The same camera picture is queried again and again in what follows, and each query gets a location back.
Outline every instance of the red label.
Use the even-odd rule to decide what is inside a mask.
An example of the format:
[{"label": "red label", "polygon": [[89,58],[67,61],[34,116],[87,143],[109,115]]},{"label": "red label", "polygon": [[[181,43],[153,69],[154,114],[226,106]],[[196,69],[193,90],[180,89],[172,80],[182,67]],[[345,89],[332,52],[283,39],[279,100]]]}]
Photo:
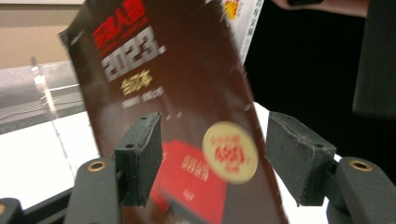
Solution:
[{"label": "red label", "polygon": [[227,183],[206,163],[202,151],[174,140],[163,143],[164,160],[151,198],[162,208],[165,199],[177,200],[209,223],[220,223]]},{"label": "red label", "polygon": [[110,51],[113,49],[117,45],[117,42],[113,44],[113,41],[131,27],[134,27],[134,30],[137,29],[134,24],[142,19],[145,13],[146,10],[141,0],[125,0],[122,6],[116,8],[114,14],[102,22],[92,33],[96,48],[101,51]]}]

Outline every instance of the round yellow sticker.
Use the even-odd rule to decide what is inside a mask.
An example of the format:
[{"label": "round yellow sticker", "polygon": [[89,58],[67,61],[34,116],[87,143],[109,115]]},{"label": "round yellow sticker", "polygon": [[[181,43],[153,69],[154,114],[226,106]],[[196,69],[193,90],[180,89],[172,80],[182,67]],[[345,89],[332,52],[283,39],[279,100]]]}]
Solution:
[{"label": "round yellow sticker", "polygon": [[222,121],[212,125],[206,131],[203,151],[215,174],[230,183],[246,183],[256,173],[259,162],[256,145],[235,123]]}]

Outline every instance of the book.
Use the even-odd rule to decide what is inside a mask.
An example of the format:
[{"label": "book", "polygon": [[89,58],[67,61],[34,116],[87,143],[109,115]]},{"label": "book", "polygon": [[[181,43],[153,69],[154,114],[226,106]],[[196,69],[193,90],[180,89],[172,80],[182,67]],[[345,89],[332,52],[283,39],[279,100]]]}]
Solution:
[{"label": "book", "polygon": [[60,33],[102,157],[162,113],[163,163],[125,223],[287,223],[223,6],[87,0]]}]

